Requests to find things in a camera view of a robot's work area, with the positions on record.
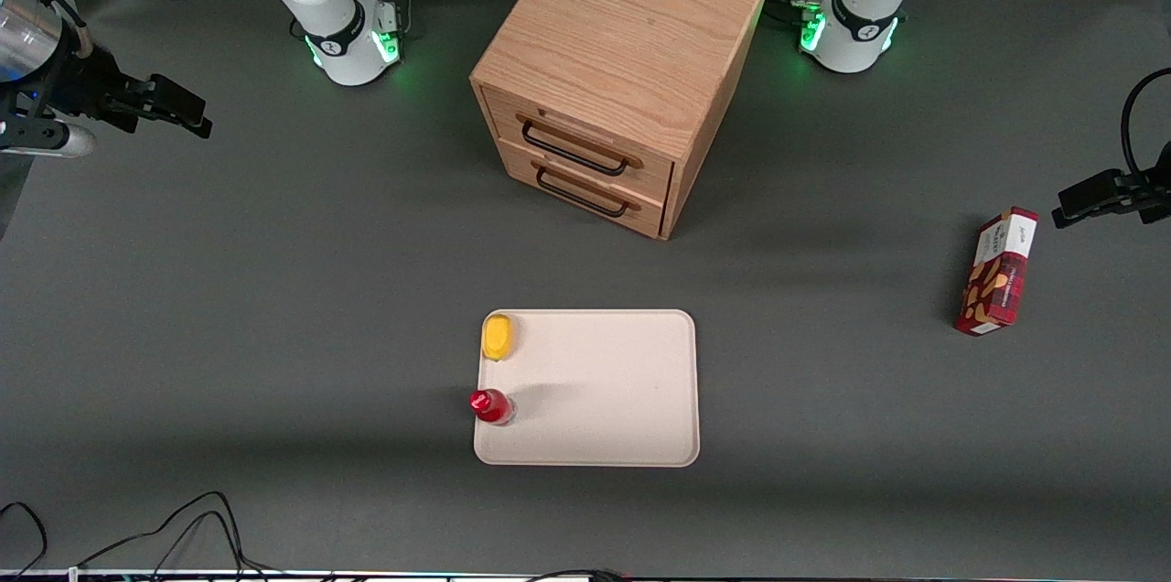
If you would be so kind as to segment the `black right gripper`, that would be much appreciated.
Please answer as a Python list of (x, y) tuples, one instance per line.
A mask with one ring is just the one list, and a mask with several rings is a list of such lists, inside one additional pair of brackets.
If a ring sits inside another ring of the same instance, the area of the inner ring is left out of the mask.
[(54, 118), (88, 116), (133, 133), (139, 119), (182, 126), (208, 139), (213, 123), (204, 116), (206, 102), (162, 74), (146, 82), (146, 103), (137, 91), (143, 83), (122, 73), (112, 52), (97, 47), (78, 59), (68, 43), (53, 52), (41, 68), (18, 78), (4, 70), (4, 112)]

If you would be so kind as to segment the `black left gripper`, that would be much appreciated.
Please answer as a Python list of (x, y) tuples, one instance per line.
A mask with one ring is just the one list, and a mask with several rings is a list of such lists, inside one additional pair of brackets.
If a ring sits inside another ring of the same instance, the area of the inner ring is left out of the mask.
[(1052, 220), (1059, 230), (1100, 215), (1137, 212), (1144, 224), (1170, 215), (1170, 141), (1163, 145), (1153, 166), (1141, 170), (1129, 141), (1123, 143), (1127, 174), (1119, 169), (1103, 170), (1059, 192), (1059, 206)]

